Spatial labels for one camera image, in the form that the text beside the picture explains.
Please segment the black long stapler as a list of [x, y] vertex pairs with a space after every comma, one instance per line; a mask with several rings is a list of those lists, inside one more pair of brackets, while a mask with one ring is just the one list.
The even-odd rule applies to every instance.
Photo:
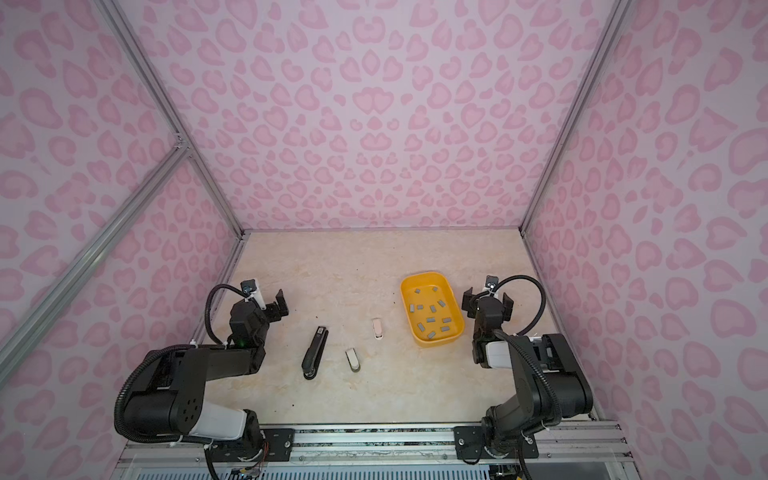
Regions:
[[302, 360], [302, 374], [306, 380], [313, 380], [317, 376], [327, 338], [328, 329], [325, 326], [318, 326]]

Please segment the grey mini stapler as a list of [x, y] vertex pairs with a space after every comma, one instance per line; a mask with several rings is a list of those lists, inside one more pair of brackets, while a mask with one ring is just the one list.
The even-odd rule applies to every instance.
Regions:
[[349, 348], [345, 351], [345, 357], [347, 359], [349, 368], [352, 372], [359, 372], [361, 369], [361, 363], [359, 357], [354, 348]]

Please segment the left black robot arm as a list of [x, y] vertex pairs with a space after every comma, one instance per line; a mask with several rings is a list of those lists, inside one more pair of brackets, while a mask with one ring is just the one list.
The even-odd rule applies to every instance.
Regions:
[[282, 290], [265, 303], [253, 289], [219, 284], [242, 296], [230, 310], [229, 340], [220, 344], [178, 344], [152, 350], [128, 376], [114, 406], [114, 428], [143, 444], [206, 446], [215, 461], [262, 457], [266, 440], [257, 414], [205, 399], [214, 380], [254, 375], [266, 357], [272, 324], [289, 315]]

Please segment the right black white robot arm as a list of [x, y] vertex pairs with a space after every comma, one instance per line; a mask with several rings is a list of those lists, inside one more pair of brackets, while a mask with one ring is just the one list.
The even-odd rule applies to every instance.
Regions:
[[535, 434], [565, 419], [590, 413], [594, 395], [562, 334], [531, 338], [509, 335], [502, 326], [511, 319], [514, 302], [485, 290], [463, 293], [461, 308], [474, 321], [472, 358], [484, 369], [509, 369], [514, 393], [491, 406], [477, 429], [456, 431], [456, 446], [471, 455], [535, 458]]

